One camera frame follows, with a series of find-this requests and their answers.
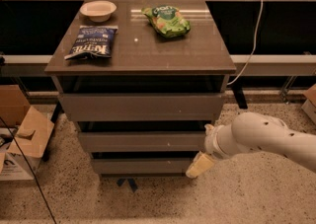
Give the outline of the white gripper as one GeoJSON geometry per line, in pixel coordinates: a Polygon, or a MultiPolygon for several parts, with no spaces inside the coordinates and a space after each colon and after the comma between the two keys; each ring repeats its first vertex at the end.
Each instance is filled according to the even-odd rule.
{"type": "Polygon", "coordinates": [[[231,126],[207,124],[205,126],[204,150],[207,154],[198,152],[186,170],[188,178],[197,178],[210,169],[215,164],[215,160],[229,159],[239,153],[231,126]]]}

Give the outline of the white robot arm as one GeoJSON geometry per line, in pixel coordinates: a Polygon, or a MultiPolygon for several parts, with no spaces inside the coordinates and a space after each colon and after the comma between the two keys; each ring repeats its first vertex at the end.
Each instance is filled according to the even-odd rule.
{"type": "Polygon", "coordinates": [[[315,135],[291,130],[273,116],[244,112],[230,124],[205,126],[204,150],[197,153],[186,176],[194,179],[217,161],[258,151],[278,154],[316,172],[315,135]]]}

